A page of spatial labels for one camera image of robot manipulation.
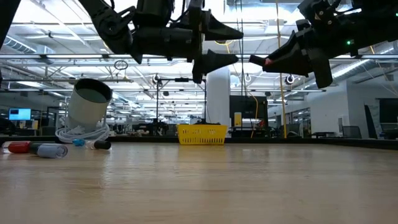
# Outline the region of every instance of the yellow plastic basket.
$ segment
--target yellow plastic basket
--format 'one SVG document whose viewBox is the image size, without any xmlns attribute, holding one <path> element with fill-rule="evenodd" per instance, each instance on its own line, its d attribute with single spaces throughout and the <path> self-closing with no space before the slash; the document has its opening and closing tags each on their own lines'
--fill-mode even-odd
<svg viewBox="0 0 398 224">
<path fill-rule="evenodd" d="M 223 145 L 227 125 L 178 125 L 178 140 L 183 145 Z"/>
</svg>

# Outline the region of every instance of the table surface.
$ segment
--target table surface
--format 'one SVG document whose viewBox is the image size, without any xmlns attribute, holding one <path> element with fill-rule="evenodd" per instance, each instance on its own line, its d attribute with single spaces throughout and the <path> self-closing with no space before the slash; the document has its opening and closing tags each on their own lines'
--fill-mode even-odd
<svg viewBox="0 0 398 224">
<path fill-rule="evenodd" d="M 1 223 L 397 223 L 398 151 L 113 144 L 0 154 Z"/>
</svg>

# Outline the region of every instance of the metal beam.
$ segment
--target metal beam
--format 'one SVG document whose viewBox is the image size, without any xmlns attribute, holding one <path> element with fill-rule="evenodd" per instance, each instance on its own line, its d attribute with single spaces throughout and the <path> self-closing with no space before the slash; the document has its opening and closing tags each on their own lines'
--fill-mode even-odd
<svg viewBox="0 0 398 224">
<path fill-rule="evenodd" d="M 117 89 L 114 88 L 114 91 L 119 91 L 119 92 L 156 92 L 156 89 Z M 28 89 L 23 89 L 23 88 L 16 88 L 16 89 L 8 89 L 4 91 L 54 91 L 54 92 L 71 92 L 73 89 L 34 89 L 34 88 L 28 88 Z M 164 89 L 164 91 L 170 91 L 170 92 L 180 92 L 180 91 L 189 91 L 189 92 L 202 92 L 203 90 L 201 89 Z M 231 90 L 232 92 L 240 92 L 241 90 L 239 89 L 233 89 Z M 250 92 L 271 92 L 271 93 L 280 93 L 280 90 L 249 90 Z M 286 93 L 323 93 L 326 92 L 326 90 L 283 90 L 283 92 Z"/>
</svg>

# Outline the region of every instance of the white pillar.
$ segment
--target white pillar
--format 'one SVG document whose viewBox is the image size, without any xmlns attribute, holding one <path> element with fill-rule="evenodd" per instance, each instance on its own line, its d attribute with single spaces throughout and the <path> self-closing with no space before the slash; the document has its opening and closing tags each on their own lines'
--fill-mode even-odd
<svg viewBox="0 0 398 224">
<path fill-rule="evenodd" d="M 207 75 L 207 112 L 208 123 L 230 125 L 229 93 L 231 91 L 231 72 L 228 66 Z"/>
</svg>

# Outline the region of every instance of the computer screen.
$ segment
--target computer screen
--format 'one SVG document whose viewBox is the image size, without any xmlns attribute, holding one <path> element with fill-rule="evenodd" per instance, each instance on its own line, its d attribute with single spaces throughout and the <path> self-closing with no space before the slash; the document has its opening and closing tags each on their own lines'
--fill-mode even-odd
<svg viewBox="0 0 398 224">
<path fill-rule="evenodd" d="M 31 109 L 10 109 L 8 119 L 10 121 L 28 121 L 31 118 Z"/>
</svg>

